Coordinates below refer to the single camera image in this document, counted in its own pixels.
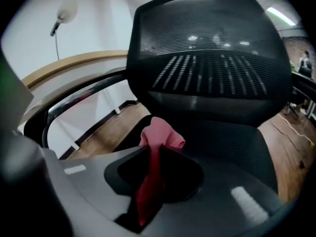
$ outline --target pink towel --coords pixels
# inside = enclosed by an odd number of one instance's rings
[[[160,174],[161,145],[182,148],[185,140],[163,119],[153,117],[151,124],[141,134],[140,146],[150,146],[148,173],[141,187],[136,191],[139,225],[145,225],[162,206],[164,182]]]

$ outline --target black mesh chair back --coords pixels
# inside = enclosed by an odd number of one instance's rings
[[[291,70],[256,0],[153,0],[136,10],[127,59],[156,116],[259,126],[288,101]]]

